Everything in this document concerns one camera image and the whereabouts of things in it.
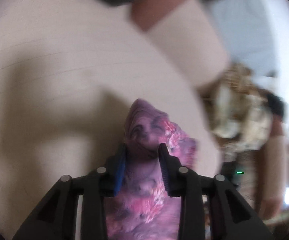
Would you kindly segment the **purple floral long-sleeve shirt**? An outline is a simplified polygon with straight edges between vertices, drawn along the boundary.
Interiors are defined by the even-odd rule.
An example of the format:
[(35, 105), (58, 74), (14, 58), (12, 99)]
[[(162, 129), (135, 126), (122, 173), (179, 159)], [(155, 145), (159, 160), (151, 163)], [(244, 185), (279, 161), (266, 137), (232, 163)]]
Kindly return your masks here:
[(158, 147), (166, 144), (170, 155), (192, 168), (196, 140), (165, 112), (137, 99), (125, 121), (124, 141), (127, 153), (121, 190), (105, 199), (108, 239), (177, 239), (181, 199), (167, 195)]

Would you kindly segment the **brown pink headboard cushion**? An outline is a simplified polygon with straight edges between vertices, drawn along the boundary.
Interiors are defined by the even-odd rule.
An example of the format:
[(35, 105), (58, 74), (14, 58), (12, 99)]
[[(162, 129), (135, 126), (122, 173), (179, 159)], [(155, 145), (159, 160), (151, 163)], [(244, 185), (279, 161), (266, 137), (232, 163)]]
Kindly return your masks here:
[(282, 209), (289, 180), (289, 145), (282, 118), (273, 115), (268, 141), (259, 152), (256, 212), (262, 219), (277, 216)]

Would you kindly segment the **beige floral crumpled blanket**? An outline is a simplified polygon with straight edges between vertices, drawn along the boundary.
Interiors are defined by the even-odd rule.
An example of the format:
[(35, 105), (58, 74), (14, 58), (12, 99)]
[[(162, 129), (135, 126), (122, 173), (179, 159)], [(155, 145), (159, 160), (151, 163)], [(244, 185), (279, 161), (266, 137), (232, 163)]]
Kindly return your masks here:
[(251, 70), (233, 64), (204, 98), (212, 134), (228, 154), (259, 150), (268, 140), (272, 113), (252, 81)]

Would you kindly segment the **dark garment behind blanket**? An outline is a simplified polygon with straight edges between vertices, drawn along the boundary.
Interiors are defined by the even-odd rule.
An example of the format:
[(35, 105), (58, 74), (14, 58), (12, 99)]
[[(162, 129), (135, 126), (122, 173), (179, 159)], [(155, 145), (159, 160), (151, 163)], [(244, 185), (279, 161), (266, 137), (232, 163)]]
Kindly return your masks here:
[(283, 120), (285, 116), (285, 103), (281, 100), (279, 96), (276, 96), (270, 92), (266, 94), (266, 98), (267, 105), (272, 111), (272, 114), (278, 116), (281, 120)]

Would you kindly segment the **pink quilted bed cover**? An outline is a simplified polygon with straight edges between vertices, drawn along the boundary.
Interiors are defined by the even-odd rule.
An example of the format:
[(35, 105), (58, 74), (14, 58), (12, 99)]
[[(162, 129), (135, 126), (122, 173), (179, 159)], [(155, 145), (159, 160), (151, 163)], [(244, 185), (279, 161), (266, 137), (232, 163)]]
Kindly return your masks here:
[(54, 183), (102, 165), (138, 98), (199, 143), (195, 170), (219, 168), (187, 79), (98, 0), (0, 0), (0, 234), (12, 239)]

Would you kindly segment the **pink brown bolster cushion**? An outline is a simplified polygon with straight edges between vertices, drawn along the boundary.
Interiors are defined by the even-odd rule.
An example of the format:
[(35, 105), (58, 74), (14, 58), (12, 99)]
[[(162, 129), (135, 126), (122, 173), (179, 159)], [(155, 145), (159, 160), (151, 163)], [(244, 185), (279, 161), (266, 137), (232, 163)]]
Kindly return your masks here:
[(211, 92), (230, 67), (230, 56), (198, 0), (135, 0), (130, 19), (199, 94)]

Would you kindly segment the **grey pillow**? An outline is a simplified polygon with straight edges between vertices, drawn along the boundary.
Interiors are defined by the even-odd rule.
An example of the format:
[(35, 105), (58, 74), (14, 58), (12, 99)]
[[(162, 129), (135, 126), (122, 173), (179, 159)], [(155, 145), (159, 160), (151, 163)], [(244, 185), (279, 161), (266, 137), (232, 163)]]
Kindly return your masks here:
[(264, 0), (202, 1), (231, 59), (246, 65), (255, 77), (276, 77), (276, 38)]

